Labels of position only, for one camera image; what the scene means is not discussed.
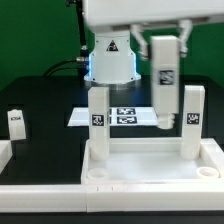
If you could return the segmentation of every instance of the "circular hole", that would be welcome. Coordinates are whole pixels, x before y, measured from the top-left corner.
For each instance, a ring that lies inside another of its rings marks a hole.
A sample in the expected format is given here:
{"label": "circular hole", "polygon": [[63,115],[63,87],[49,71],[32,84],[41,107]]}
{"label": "circular hole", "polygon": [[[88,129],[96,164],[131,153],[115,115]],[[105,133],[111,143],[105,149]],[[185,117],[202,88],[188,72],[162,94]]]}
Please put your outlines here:
{"label": "circular hole", "polygon": [[214,178],[219,178],[219,172],[218,170],[212,168],[212,167],[199,167],[196,170],[196,173],[198,175],[199,178],[210,178],[210,179],[214,179]]}
{"label": "circular hole", "polygon": [[87,177],[90,180],[107,180],[109,179],[109,173],[106,169],[95,168],[87,173]]}

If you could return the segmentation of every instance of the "white robot body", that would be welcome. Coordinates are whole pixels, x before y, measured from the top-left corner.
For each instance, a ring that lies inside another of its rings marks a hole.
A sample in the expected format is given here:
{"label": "white robot body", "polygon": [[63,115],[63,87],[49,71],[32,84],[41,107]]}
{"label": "white robot body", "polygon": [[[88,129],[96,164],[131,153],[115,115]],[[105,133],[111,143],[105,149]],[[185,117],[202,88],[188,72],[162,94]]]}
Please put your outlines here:
{"label": "white robot body", "polygon": [[223,14],[223,0],[84,0],[84,16],[93,32],[184,19],[196,19],[196,24],[223,22],[224,17],[219,17]]}
{"label": "white robot body", "polygon": [[86,81],[126,84],[140,77],[136,73],[136,55],[130,48],[129,31],[95,34]]}

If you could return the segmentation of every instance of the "warning triangle label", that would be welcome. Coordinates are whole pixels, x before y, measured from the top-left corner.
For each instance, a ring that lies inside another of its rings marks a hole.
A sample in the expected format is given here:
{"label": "warning triangle label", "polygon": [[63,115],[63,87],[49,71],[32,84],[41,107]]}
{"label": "warning triangle label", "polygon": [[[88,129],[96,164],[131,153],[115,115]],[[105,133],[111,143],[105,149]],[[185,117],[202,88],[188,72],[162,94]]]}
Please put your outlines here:
{"label": "warning triangle label", "polygon": [[118,48],[113,40],[111,41],[110,45],[108,46],[107,51],[118,51]]}

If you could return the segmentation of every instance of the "green wall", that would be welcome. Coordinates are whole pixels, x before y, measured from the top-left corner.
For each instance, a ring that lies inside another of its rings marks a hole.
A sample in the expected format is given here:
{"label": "green wall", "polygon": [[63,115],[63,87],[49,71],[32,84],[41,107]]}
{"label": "green wall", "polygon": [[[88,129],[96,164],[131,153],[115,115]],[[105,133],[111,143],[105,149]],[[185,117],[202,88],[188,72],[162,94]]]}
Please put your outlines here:
{"label": "green wall", "polygon": [[[0,89],[17,77],[42,75],[51,65],[79,55],[75,7],[64,0],[0,1]],[[149,35],[177,34],[174,30]],[[93,35],[87,32],[90,49]],[[181,60],[181,74],[207,75],[224,86],[224,24],[194,28],[189,55]],[[132,47],[138,50],[132,40]],[[138,59],[138,72],[150,73],[147,62]],[[76,70],[57,75],[76,75]]]}

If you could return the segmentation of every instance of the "black label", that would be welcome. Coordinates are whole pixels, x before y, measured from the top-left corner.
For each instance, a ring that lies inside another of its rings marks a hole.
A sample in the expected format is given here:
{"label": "black label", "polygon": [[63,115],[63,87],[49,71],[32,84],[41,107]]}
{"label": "black label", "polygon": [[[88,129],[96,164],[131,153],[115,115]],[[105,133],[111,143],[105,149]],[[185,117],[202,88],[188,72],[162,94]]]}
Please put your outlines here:
{"label": "black label", "polygon": [[118,51],[117,45],[115,42],[112,40],[110,45],[107,48],[107,51]]}
{"label": "black label", "polygon": [[92,126],[104,126],[104,115],[92,115]]}
{"label": "black label", "polygon": [[118,115],[134,115],[136,114],[134,108],[117,108]]}
{"label": "black label", "polygon": [[117,124],[137,124],[137,117],[117,117]]}
{"label": "black label", "polygon": [[159,84],[160,85],[174,85],[174,70],[161,70],[159,71]]}
{"label": "black label", "polygon": [[199,113],[187,113],[187,124],[198,125],[200,123]]}
{"label": "black label", "polygon": [[21,117],[11,117],[11,121],[18,121],[21,120]]}

